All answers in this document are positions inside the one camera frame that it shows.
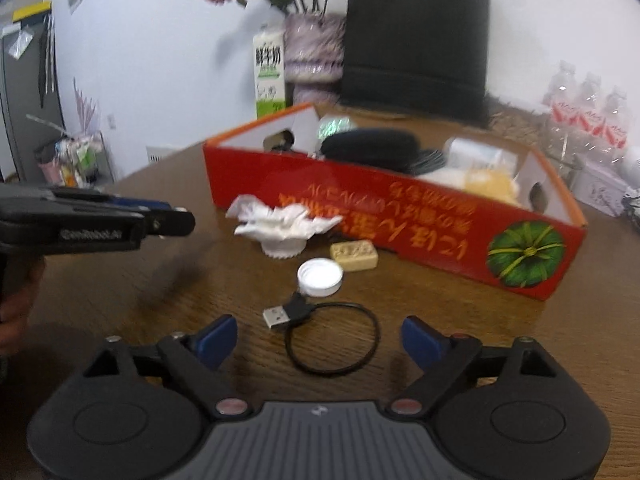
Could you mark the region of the person's left hand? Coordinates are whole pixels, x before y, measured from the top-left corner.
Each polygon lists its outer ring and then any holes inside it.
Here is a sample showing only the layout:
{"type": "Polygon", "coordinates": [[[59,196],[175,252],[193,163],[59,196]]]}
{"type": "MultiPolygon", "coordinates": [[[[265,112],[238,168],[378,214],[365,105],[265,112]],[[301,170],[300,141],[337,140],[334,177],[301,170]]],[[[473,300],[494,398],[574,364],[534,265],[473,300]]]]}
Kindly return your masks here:
{"type": "Polygon", "coordinates": [[[1,357],[13,356],[20,350],[28,329],[29,317],[38,297],[46,260],[39,258],[31,266],[26,283],[1,303],[1,357]]]}

